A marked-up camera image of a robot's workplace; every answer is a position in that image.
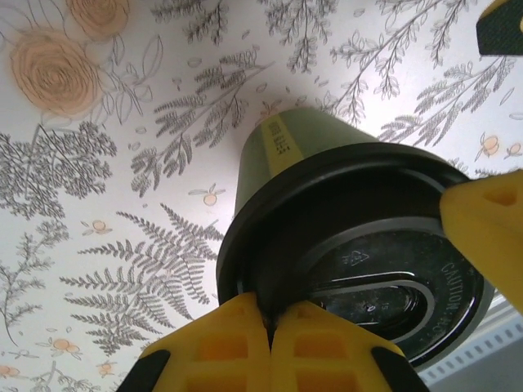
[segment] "orange rose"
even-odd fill
[[[11,52],[11,68],[35,106],[61,117],[85,112],[100,98],[96,69],[62,33],[40,29],[23,35]]]
[[[67,0],[76,22],[93,41],[105,41],[125,28],[128,0]]]

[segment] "rose illustration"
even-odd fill
[[[67,0],[67,7],[93,41],[105,41],[120,33],[128,20],[128,0]]]
[[[58,116],[85,112],[100,97],[96,69],[62,33],[40,29],[24,34],[11,52],[11,67],[27,98]]]

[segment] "black lid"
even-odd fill
[[[233,221],[217,262],[220,302],[255,291],[275,321],[314,301],[426,363],[476,326],[492,295],[440,226],[441,194],[466,180],[403,145],[349,145],[301,161]]]

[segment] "floral wallpaper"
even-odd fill
[[[476,0],[0,3],[0,390],[116,390],[217,306],[239,155],[323,110],[470,177],[523,166],[515,57]]]

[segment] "yellow label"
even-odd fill
[[[302,152],[280,116],[272,116],[260,127],[271,177],[303,160]]]

